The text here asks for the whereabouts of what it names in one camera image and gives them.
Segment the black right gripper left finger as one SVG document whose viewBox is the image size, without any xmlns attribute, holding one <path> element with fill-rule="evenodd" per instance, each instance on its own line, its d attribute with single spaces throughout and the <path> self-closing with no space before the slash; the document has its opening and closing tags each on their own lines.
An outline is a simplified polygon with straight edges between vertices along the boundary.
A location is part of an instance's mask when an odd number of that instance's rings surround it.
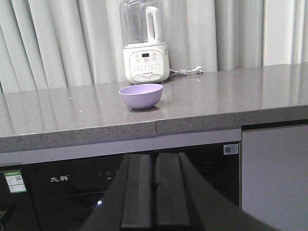
<svg viewBox="0 0 308 231">
<path fill-rule="evenodd" d="M 151 231 L 153 229 L 152 161 L 148 154 L 125 154 L 103 204 L 81 231 Z"/>
</svg>

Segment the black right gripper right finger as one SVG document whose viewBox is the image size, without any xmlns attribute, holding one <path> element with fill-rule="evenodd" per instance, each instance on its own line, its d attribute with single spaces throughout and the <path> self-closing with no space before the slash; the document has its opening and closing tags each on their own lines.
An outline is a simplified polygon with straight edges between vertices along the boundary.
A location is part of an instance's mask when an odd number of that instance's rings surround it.
<svg viewBox="0 0 308 231">
<path fill-rule="evenodd" d="M 273 231 L 205 180 L 184 153 L 160 153 L 155 164 L 160 231 Z"/>
</svg>

